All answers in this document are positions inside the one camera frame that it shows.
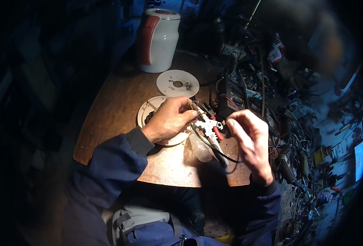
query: jacket sleeve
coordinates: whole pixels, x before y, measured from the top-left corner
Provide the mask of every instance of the jacket sleeve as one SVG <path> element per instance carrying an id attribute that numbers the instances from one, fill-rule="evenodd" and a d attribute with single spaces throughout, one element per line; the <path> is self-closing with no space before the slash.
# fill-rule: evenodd
<path id="1" fill-rule="evenodd" d="M 255 184 L 250 178 L 245 202 L 245 224 L 238 245 L 272 246 L 278 226 L 281 192 L 277 181 L 268 186 Z"/>
<path id="2" fill-rule="evenodd" d="M 66 186 L 64 245 L 109 245 L 102 211 L 139 178 L 153 147 L 136 127 L 95 148 L 89 165 L 76 171 Z"/>

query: white kettle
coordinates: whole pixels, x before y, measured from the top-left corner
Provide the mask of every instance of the white kettle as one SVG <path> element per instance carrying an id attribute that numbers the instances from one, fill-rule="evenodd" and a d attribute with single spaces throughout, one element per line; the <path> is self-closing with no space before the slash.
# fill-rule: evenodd
<path id="1" fill-rule="evenodd" d="M 158 73 L 172 64 L 179 39 L 180 15 L 167 9 L 147 9 L 137 31 L 137 61 L 144 72 Z"/>

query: red kettle handle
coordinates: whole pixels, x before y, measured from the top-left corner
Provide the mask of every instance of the red kettle handle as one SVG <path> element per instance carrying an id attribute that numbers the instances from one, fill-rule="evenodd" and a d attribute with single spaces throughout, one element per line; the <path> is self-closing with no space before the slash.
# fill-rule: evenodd
<path id="1" fill-rule="evenodd" d="M 159 22 L 160 18 L 158 16 L 149 16 L 146 20 L 145 25 L 142 30 L 142 53 L 141 53 L 141 61 L 144 65 L 151 65 L 150 62 L 150 48 L 152 45 L 152 38 L 154 34 L 155 27 Z"/>

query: black cuff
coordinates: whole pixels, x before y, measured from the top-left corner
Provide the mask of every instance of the black cuff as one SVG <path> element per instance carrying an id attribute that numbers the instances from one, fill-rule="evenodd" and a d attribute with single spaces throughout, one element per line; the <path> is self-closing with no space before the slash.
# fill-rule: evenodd
<path id="1" fill-rule="evenodd" d="M 277 181 L 274 180 L 274 176 L 273 176 L 273 181 L 270 184 L 268 184 L 266 186 L 262 186 L 260 184 L 255 183 L 252 178 L 252 174 L 250 174 L 250 185 L 251 185 L 251 189 L 257 196 L 269 196 L 276 191 Z"/>
<path id="2" fill-rule="evenodd" d="M 154 144 L 147 139 L 139 126 L 126 133 L 126 138 L 130 142 L 132 150 L 138 155 L 146 156 L 154 148 Z"/>

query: hand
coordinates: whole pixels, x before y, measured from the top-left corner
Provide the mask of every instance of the hand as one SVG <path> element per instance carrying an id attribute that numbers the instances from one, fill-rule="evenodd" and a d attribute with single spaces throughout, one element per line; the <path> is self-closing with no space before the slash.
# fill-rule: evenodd
<path id="1" fill-rule="evenodd" d="M 143 134 L 152 143 L 176 135 L 187 122 L 198 116 L 198 111 L 191 110 L 190 102 L 186 96 L 167 98 L 142 127 Z"/>
<path id="2" fill-rule="evenodd" d="M 239 155 L 252 172 L 253 180 L 262 185 L 272 183 L 272 169 L 268 161 L 268 124 L 248 109 L 232 113 L 226 123 L 237 141 Z"/>

